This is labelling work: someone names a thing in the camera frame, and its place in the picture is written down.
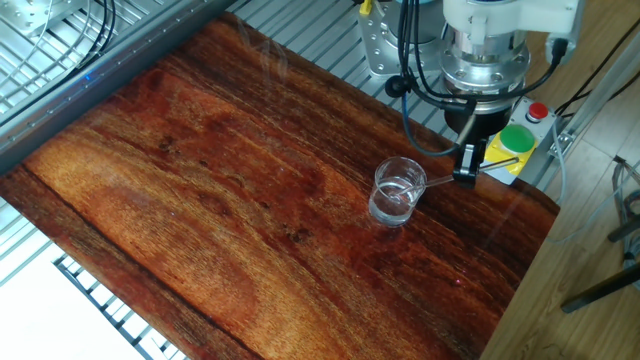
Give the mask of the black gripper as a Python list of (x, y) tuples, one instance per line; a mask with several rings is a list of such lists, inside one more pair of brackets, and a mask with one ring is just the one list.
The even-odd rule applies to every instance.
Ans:
[(444, 117), (448, 127), (457, 134), (455, 144), (462, 145), (456, 152), (453, 179), (461, 187), (474, 188), (487, 147), (487, 141), (481, 139), (498, 133), (508, 124), (510, 109), (471, 114), (464, 105), (447, 105)]

